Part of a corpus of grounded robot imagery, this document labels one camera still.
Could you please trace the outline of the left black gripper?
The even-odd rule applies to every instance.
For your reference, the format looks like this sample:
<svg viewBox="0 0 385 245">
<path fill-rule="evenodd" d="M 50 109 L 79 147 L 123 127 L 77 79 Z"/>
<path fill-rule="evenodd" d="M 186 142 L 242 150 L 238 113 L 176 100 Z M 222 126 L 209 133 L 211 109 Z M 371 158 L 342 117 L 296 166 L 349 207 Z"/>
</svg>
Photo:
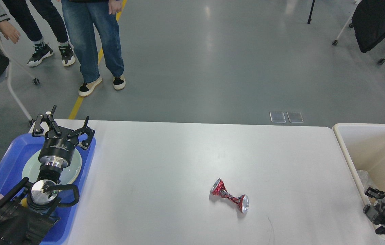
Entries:
<svg viewBox="0 0 385 245">
<path fill-rule="evenodd" d="M 42 164 L 56 162 L 61 164 L 61 168 L 66 168 L 71 164 L 76 146 L 87 150 L 93 141 L 96 131 L 88 126 L 90 117 L 87 116 L 81 128 L 67 133 L 67 140 L 59 138 L 62 136 L 62 130 L 53 118 L 56 108 L 57 106 L 53 105 L 49 113 L 39 113 L 37 115 L 33 124 L 32 136 L 44 136 L 47 138 L 39 153 L 39 161 Z M 41 126 L 42 123 L 47 125 L 49 132 L 45 132 L 45 129 Z M 79 136 L 81 135 L 86 135 L 87 138 L 80 141 Z"/>
</svg>

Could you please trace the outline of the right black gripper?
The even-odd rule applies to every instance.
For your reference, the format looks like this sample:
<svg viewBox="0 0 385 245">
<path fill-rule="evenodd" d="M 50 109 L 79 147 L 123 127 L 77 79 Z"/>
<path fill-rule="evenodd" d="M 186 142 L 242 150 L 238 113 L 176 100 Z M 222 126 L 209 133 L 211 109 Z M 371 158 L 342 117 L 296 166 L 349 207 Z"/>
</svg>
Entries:
<svg viewBox="0 0 385 245">
<path fill-rule="evenodd" d="M 377 188 L 368 187 L 365 191 L 365 195 L 377 200 L 377 202 L 375 205 L 366 204 L 363 208 L 363 213 L 371 223 L 374 225 L 381 225 L 376 228 L 376 234 L 385 235 L 385 200 L 379 201 L 380 199 L 385 198 L 385 192 L 380 191 Z"/>
</svg>

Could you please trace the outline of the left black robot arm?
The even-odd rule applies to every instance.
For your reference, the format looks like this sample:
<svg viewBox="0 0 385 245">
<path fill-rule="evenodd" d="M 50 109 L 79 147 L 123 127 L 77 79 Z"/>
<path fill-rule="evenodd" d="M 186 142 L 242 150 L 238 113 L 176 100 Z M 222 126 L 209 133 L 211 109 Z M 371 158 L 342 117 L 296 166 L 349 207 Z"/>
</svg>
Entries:
<svg viewBox="0 0 385 245">
<path fill-rule="evenodd" d="M 72 130 L 59 126 L 50 113 L 39 114 L 33 137 L 44 137 L 38 155 L 39 173 L 35 181 L 23 177 L 0 199 L 0 245 L 39 245 L 61 220 L 57 208 L 70 208 L 80 200 L 78 186 L 60 179 L 72 163 L 76 147 L 90 148 L 96 133 L 89 116 L 82 127 Z"/>
</svg>

